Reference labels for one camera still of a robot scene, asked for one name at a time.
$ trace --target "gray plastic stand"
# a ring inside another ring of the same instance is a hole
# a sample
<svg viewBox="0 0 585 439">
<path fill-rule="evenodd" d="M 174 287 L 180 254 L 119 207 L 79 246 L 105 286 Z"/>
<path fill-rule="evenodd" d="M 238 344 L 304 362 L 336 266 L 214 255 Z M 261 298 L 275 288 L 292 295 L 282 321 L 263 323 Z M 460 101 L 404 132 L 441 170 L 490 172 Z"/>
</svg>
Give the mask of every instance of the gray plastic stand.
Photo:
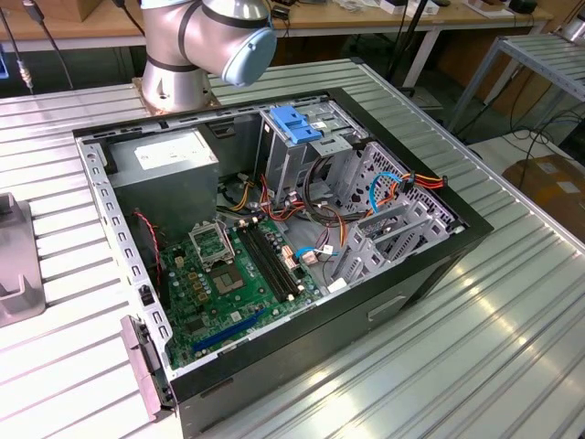
<svg viewBox="0 0 585 439">
<path fill-rule="evenodd" d="M 0 194 L 0 327 L 37 316 L 46 306 L 30 207 Z"/>
</svg>

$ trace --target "expansion slot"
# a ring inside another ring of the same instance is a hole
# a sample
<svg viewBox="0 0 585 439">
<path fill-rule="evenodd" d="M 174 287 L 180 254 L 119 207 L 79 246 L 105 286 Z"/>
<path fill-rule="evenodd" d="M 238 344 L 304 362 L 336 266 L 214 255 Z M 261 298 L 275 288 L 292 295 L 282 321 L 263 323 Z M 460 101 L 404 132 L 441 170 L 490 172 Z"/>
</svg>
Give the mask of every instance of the expansion slot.
<svg viewBox="0 0 585 439">
<path fill-rule="evenodd" d="M 289 295 L 297 296 L 299 290 L 274 249 L 255 225 L 238 230 L 238 236 L 250 254 L 258 270 L 271 288 L 276 300 L 286 302 Z"/>
<path fill-rule="evenodd" d="M 261 309 L 253 316 L 248 317 L 237 324 L 227 327 L 223 331 L 219 331 L 217 334 L 214 334 L 211 337 L 207 337 L 197 343 L 193 344 L 193 351 L 197 352 L 203 349 L 211 348 L 213 345 L 217 345 L 217 343 L 221 343 L 222 341 L 227 340 L 228 338 L 235 336 L 241 331 L 245 331 L 246 329 L 250 329 L 258 322 L 260 316 L 266 311 L 266 309 Z"/>
</svg>

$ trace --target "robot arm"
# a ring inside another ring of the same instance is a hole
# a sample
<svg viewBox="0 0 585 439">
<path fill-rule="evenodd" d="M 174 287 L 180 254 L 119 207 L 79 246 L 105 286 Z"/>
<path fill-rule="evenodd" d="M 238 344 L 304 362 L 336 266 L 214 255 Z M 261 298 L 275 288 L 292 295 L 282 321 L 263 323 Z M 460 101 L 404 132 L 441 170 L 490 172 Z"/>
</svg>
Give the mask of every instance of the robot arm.
<svg viewBox="0 0 585 439">
<path fill-rule="evenodd" d="M 207 72 L 237 86 L 252 84 L 276 49 L 262 0 L 143 0 L 142 9 L 143 94 L 165 111 L 205 106 Z"/>
</svg>

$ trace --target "aluminum slat surface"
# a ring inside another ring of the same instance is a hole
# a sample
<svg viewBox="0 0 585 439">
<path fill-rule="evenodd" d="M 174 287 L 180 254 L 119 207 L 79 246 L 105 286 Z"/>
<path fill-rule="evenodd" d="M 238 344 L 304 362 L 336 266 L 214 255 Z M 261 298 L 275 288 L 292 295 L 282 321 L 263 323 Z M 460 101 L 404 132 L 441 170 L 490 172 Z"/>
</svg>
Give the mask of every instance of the aluminum slat surface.
<svg viewBox="0 0 585 439">
<path fill-rule="evenodd" d="M 344 86 L 495 231 L 426 300 L 203 437 L 580 434 L 582 245 L 365 66 L 270 69 L 248 89 L 211 80 L 224 103 Z M 108 122 L 145 115 L 132 86 L 0 101 L 0 186 L 31 200 L 50 303 L 0 329 L 0 437 L 180 436 L 174 417 L 147 422 L 118 336 L 131 310 L 68 135 L 121 102 Z"/>
<path fill-rule="evenodd" d="M 585 101 L 584 47 L 558 35 L 503 37 L 497 44 L 513 59 Z"/>
</svg>

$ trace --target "open computer tower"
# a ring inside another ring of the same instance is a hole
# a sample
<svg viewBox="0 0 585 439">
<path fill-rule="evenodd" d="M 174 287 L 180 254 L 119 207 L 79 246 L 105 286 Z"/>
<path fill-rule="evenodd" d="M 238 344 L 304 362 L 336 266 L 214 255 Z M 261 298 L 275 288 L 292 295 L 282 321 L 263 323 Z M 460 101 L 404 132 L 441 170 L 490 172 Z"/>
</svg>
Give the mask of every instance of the open computer tower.
<svg viewBox="0 0 585 439">
<path fill-rule="evenodd" d="M 492 230 L 340 89 L 74 136 L 144 403 L 185 437 L 422 300 Z"/>
</svg>

